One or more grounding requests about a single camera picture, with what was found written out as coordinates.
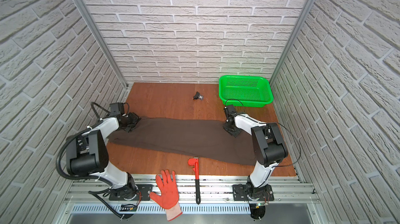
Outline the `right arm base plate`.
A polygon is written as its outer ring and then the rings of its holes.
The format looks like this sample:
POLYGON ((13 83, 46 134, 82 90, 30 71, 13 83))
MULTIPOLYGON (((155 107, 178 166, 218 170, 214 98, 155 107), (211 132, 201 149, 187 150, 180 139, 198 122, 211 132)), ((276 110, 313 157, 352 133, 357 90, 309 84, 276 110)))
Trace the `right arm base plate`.
POLYGON ((274 193, 271 185, 267 184, 259 188, 253 188, 249 183, 234 184, 232 186, 234 201, 274 201, 274 193))

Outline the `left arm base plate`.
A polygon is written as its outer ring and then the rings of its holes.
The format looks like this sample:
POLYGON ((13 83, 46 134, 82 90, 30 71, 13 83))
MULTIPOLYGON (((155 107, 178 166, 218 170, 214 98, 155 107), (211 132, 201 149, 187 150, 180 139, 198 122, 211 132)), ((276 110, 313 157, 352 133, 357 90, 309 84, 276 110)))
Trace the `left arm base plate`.
POLYGON ((118 189, 111 189, 108 199, 110 201, 149 201, 149 193, 152 191, 151 184, 136 184, 133 188, 124 186, 118 189))

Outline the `brown trousers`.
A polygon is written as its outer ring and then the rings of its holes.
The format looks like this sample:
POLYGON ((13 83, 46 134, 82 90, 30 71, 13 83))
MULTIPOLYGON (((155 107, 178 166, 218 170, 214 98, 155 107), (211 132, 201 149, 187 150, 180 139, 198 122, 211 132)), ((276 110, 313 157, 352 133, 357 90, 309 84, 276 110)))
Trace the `brown trousers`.
POLYGON ((237 137, 215 120, 143 118, 130 132, 113 132, 109 141, 123 146, 215 159, 253 166, 256 157, 252 137, 242 131, 237 137))

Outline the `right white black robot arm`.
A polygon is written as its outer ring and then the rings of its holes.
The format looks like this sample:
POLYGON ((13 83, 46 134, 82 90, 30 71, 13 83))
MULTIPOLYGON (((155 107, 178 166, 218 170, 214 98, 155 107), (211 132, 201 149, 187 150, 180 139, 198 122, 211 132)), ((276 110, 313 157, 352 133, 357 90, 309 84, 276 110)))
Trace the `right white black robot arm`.
POLYGON ((256 165, 248 177, 246 193, 248 198, 258 200, 267 191, 268 180, 275 168, 289 152, 278 123, 260 122, 247 114, 227 114, 224 129, 237 137, 242 131, 252 137, 256 165))

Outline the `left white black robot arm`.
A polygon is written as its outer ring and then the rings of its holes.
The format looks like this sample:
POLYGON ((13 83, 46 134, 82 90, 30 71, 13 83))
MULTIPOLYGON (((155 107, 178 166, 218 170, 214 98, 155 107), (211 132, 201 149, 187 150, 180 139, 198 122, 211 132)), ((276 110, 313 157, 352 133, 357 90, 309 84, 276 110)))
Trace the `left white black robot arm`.
POLYGON ((109 160, 105 139, 117 130, 130 132, 140 121, 134 113, 100 118, 93 127, 73 137, 66 147, 66 169, 75 179, 103 179, 109 195, 118 200, 132 200, 138 193, 132 176, 109 160))

